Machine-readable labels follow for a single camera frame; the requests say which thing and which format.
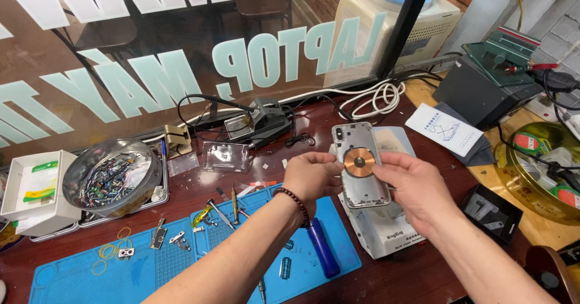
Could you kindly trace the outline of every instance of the dark wooden table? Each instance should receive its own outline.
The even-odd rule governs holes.
[[[332,142],[330,128],[345,121],[328,101],[300,109],[297,112],[298,133],[310,133],[316,140],[313,147],[298,143],[287,149],[284,146],[287,136],[283,136],[255,151],[252,168],[246,174],[210,173],[198,167],[170,178],[170,199],[166,204],[53,240],[40,243],[25,240],[0,255],[0,278],[8,289],[6,303],[28,301],[34,269],[41,264],[116,241],[117,232],[124,226],[129,226],[136,234],[155,227],[160,218],[172,222],[189,217],[192,212],[204,208],[209,198],[217,203],[223,201],[216,187],[229,190],[231,182],[234,182],[239,192],[240,185],[260,179],[281,182],[284,176],[282,159],[308,151],[328,151]],[[403,126],[417,157],[439,168],[454,200],[459,203],[477,181],[449,151],[404,126],[414,111],[415,106],[403,96],[397,109],[381,125]],[[262,167],[264,163],[269,166],[267,169]],[[361,258],[362,268],[297,296],[290,302],[448,303],[466,295],[451,268],[429,241],[423,246],[406,248],[378,260],[371,259],[360,246],[340,202],[336,197],[332,200]],[[504,249],[523,265],[529,247],[530,243],[518,230],[511,245]]]

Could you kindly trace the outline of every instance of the gold round tray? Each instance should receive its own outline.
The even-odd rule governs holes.
[[[550,142],[552,149],[565,147],[572,153],[572,159],[580,162],[580,144],[560,124],[531,123],[521,127],[517,132],[545,138]],[[541,187],[521,166],[515,150],[500,142],[495,148],[495,157],[498,159],[495,169],[499,179],[522,204],[557,223],[580,226],[580,209],[560,201],[549,193],[549,189]]]

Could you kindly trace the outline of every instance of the blue silicone repair mat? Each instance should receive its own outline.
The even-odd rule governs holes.
[[[252,214],[272,198],[270,191],[275,187],[242,196],[238,203],[249,214]],[[217,206],[228,215],[231,221],[234,220],[231,201]],[[101,247],[39,266],[34,271],[29,304],[140,303],[232,233],[214,211],[210,212],[210,218],[217,222],[217,226],[207,226],[201,223],[200,226],[204,226],[204,231],[193,233],[190,223],[196,214],[197,212],[193,213],[191,218],[164,224],[167,234],[161,249],[158,250],[149,248],[155,228],[131,235],[129,239],[135,248],[134,256],[129,261],[115,258],[106,260],[107,268],[98,276],[93,274],[93,265],[100,260],[98,251]],[[334,278],[361,267],[360,258],[330,198],[317,201],[316,217],[321,221],[327,241],[340,266],[341,273]],[[245,218],[240,216],[240,222],[244,221]],[[182,230],[185,232],[186,244],[191,245],[191,252],[169,244],[169,239]],[[299,229],[291,240],[294,241],[294,247],[291,250],[282,249],[266,272],[266,302],[268,304],[283,302],[329,281],[324,277],[320,261],[306,230]],[[279,277],[283,257],[290,257],[292,260],[290,278],[287,280]],[[101,273],[104,264],[99,262],[94,268],[95,273]],[[257,289],[252,293],[249,302],[262,303]]]
[[[189,218],[166,223],[167,234],[161,249],[149,248],[155,228],[129,237],[135,254],[126,260],[101,260],[96,247],[64,259],[44,264],[34,271],[29,304],[37,303],[140,303],[194,262],[192,252],[170,244],[169,239],[185,232],[186,244],[192,243]],[[122,247],[130,246],[127,242]]]
[[[251,215],[272,199],[271,191],[278,186],[272,186],[242,196],[238,198],[238,206]],[[354,249],[352,241],[350,241],[334,204],[332,204],[332,200],[329,197],[321,198],[316,202],[316,205],[316,218],[319,219],[332,253],[340,266],[340,274],[332,279],[360,268],[362,266],[360,258]],[[231,201],[218,204],[217,207],[226,214],[228,219],[232,222],[234,221]],[[192,221],[196,214],[197,212],[192,214]],[[204,231],[194,233],[192,255],[195,261],[204,256],[204,252],[209,253],[211,249],[219,245],[233,232],[225,223],[221,222],[215,211],[210,211],[209,218],[217,222],[217,226],[207,226],[203,223],[198,225],[198,227],[204,226]],[[240,223],[246,220],[242,215],[240,215],[239,219]],[[264,275],[267,304],[284,302],[332,280],[324,277],[320,260],[305,229],[300,228],[297,230],[290,240],[294,242],[294,247],[291,250],[283,248]],[[283,257],[289,257],[292,260],[290,278],[287,280],[279,276]],[[252,293],[248,303],[262,304],[262,297],[257,288]]]

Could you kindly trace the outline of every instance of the yellow rubber band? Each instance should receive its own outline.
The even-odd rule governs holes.
[[[120,234],[122,231],[124,231],[125,229],[128,229],[128,230],[129,230],[129,234],[128,234],[127,236],[125,236],[125,237],[119,237],[119,234]],[[129,237],[129,236],[131,236],[131,228],[129,228],[129,227],[123,227],[123,228],[121,228],[121,230],[120,230],[120,231],[117,233],[117,239],[118,239],[118,240],[122,240],[122,239],[124,239],[124,238],[127,238],[127,237]]]
[[[97,263],[99,263],[99,262],[103,262],[103,263],[105,263],[105,269],[103,269],[103,271],[101,271],[101,273],[95,273],[95,266],[96,266],[96,265],[97,265]],[[105,261],[105,260],[98,260],[97,262],[95,262],[95,263],[93,264],[93,274],[94,274],[95,276],[99,276],[99,275],[103,274],[103,273],[105,272],[105,270],[107,270],[107,261]]]
[[[117,250],[121,249],[121,244],[123,244],[123,242],[127,242],[127,248],[133,247],[133,242],[128,238],[124,238],[119,242],[119,245],[117,245]]]
[[[108,249],[111,249],[111,252],[109,254],[105,254]],[[118,249],[116,246],[114,246],[112,244],[106,244],[106,245],[103,245],[98,250],[98,256],[101,259],[109,260],[109,259],[112,259],[112,257],[115,256],[117,254],[117,252],[118,252]]]

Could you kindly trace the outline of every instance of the iphone back housing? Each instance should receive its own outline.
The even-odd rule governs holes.
[[[336,125],[332,138],[342,171],[344,202],[351,209],[383,206],[391,202],[387,185],[372,173],[374,163],[381,164],[372,125],[368,122]]]

